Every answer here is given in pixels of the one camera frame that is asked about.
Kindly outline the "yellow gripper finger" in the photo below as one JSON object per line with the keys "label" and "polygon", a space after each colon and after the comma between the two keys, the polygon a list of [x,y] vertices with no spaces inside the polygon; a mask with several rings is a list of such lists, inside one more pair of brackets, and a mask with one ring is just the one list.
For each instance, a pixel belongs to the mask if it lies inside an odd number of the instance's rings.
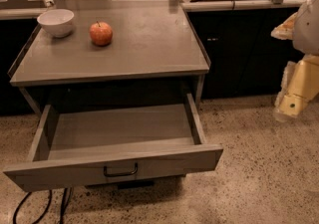
{"label": "yellow gripper finger", "polygon": [[295,23],[296,17],[297,17],[296,13],[289,16],[283,23],[275,27],[271,31],[270,35],[273,38],[276,38],[279,40],[291,40],[293,37],[293,29],[294,29],[294,23]]}
{"label": "yellow gripper finger", "polygon": [[289,61],[275,101],[275,119],[297,118],[318,94],[319,56],[305,55],[298,63]]}

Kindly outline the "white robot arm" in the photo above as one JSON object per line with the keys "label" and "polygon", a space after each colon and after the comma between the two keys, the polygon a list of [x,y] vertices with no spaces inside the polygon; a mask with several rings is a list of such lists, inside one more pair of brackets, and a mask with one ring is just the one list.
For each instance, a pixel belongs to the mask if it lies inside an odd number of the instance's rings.
{"label": "white robot arm", "polygon": [[291,40],[293,48],[304,54],[299,62],[287,63],[275,101],[275,118],[287,121],[298,117],[319,94],[319,0],[306,0],[271,36]]}

